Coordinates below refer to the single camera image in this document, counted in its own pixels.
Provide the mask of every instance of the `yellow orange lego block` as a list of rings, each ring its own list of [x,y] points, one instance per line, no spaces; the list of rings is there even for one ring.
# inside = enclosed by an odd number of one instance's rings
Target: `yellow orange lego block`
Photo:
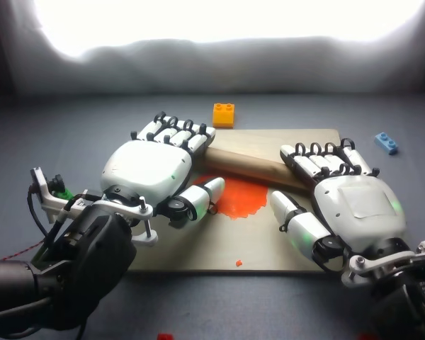
[[[212,126],[214,128],[233,128],[234,104],[214,104]]]

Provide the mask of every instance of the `rolling pin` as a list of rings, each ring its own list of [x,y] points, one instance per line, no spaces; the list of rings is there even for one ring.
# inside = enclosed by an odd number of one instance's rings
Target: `rolling pin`
[[[308,194],[305,185],[283,163],[208,147],[203,165],[210,170],[257,179],[274,187]]]

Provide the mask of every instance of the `bright light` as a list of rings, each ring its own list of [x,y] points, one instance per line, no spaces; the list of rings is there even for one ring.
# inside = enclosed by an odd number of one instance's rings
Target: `bright light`
[[[372,41],[408,21],[424,0],[34,0],[42,31],[78,57],[139,40],[197,43],[331,37]]]

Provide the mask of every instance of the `blue lego block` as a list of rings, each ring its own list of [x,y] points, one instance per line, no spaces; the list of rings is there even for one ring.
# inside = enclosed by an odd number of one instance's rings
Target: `blue lego block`
[[[398,152],[397,143],[387,136],[387,133],[382,132],[379,135],[376,135],[375,143],[387,151],[388,154],[396,154]]]

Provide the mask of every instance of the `gray table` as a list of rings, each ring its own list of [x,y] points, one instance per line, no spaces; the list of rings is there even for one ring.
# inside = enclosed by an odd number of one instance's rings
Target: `gray table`
[[[425,239],[425,95],[146,96],[0,100],[0,258],[41,240],[26,205],[30,169],[60,173],[73,192],[98,188],[103,165],[158,111],[211,123],[214,103],[235,103],[237,129],[336,128],[352,137],[403,204],[411,241]],[[386,132],[400,146],[373,143]],[[29,259],[29,252],[21,259]],[[367,290],[327,275],[129,273],[89,319],[85,339],[357,339],[368,330]],[[44,330],[32,339],[73,339]]]

